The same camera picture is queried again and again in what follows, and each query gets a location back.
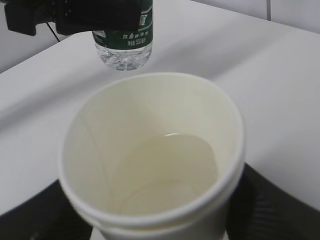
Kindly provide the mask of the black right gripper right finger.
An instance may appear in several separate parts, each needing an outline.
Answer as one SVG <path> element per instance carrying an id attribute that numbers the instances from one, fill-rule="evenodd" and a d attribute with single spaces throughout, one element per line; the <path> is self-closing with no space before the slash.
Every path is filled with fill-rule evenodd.
<path id="1" fill-rule="evenodd" d="M 230 240 L 318 240 L 320 212 L 246 164 L 229 201 Z"/>

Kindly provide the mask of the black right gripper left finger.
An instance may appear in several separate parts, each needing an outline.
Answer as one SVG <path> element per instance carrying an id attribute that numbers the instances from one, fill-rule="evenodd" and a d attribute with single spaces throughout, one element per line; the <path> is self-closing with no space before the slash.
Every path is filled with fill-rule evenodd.
<path id="1" fill-rule="evenodd" d="M 89 240 L 92 231 L 73 209 L 58 180 L 0 216 L 2 240 Z"/>

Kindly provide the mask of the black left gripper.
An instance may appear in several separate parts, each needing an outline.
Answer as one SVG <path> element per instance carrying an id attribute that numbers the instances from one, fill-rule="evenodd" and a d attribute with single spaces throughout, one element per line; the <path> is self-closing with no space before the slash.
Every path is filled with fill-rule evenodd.
<path id="1" fill-rule="evenodd" d="M 139 28 L 141 7 L 135 0 L 103 0 L 99 19 L 93 10 L 95 0 L 5 0 L 4 13 L 10 31 L 35 36 L 36 26 L 53 22 L 61 35 Z"/>

